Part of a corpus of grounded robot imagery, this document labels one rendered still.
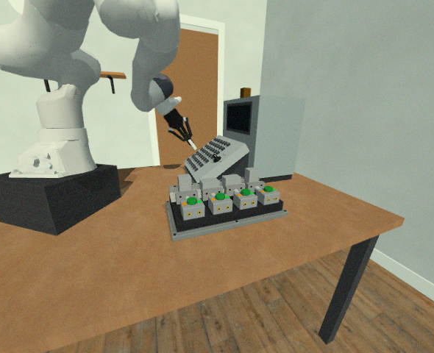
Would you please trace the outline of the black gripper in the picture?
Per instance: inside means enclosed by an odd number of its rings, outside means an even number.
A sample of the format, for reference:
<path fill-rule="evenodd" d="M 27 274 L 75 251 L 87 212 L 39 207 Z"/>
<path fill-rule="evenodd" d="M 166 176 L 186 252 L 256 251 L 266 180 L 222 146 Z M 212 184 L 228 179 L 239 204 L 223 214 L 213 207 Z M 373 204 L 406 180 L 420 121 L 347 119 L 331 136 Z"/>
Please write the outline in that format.
<path fill-rule="evenodd" d="M 171 112 L 169 112 L 168 115 L 166 114 L 163 117 L 164 117 L 164 119 L 167 121 L 167 123 L 169 125 L 168 132 L 172 133 L 173 135 L 175 135 L 176 137 L 178 137 L 183 142 L 187 141 L 188 144 L 194 150 L 196 150 L 196 146 L 193 144 L 193 141 L 191 139 L 192 132 L 191 132 L 191 128 L 190 128 L 189 123 L 188 123 L 188 118 L 183 118 L 178 113 L 178 111 L 176 110 L 176 108 L 174 108 Z M 187 127 L 188 133 L 187 133 L 186 129 L 183 126 L 183 120 L 184 120 L 185 125 Z M 179 131 L 179 133 L 184 137 L 184 139 L 182 137 L 180 137 L 176 132 L 173 132 L 172 128 L 173 129 L 177 129 Z"/>

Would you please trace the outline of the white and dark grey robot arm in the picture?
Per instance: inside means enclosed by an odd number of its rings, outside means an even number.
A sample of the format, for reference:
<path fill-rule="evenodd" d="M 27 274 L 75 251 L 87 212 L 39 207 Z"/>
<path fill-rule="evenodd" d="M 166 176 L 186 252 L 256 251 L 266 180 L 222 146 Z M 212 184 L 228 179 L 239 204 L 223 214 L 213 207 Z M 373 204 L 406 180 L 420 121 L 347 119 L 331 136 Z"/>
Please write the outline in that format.
<path fill-rule="evenodd" d="M 132 61 L 133 104 L 142 112 L 155 108 L 166 115 L 182 101 L 180 96 L 169 97 L 173 83 L 160 73 L 177 55 L 177 0 L 24 0 L 20 17 L 0 25 L 0 70 L 52 80 L 58 89 L 38 98 L 38 141 L 18 155 L 18 170 L 9 177 L 60 178 L 98 168 L 88 145 L 82 103 L 99 81 L 101 65 L 94 54 L 80 48 L 95 5 L 112 33 L 139 38 Z"/>

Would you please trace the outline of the grey control cabinet with keypad desk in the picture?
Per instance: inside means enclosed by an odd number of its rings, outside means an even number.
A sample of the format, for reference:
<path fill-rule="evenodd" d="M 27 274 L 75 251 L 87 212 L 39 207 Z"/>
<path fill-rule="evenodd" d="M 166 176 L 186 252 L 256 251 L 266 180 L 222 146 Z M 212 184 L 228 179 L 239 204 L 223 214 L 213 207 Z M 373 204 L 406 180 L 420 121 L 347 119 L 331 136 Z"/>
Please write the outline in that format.
<path fill-rule="evenodd" d="M 251 96 L 251 88 L 241 88 L 239 99 L 224 101 L 223 136 L 184 161 L 192 183 L 231 174 L 244 177 L 245 168 L 253 167 L 265 183 L 291 179 L 305 103 L 306 98 Z"/>

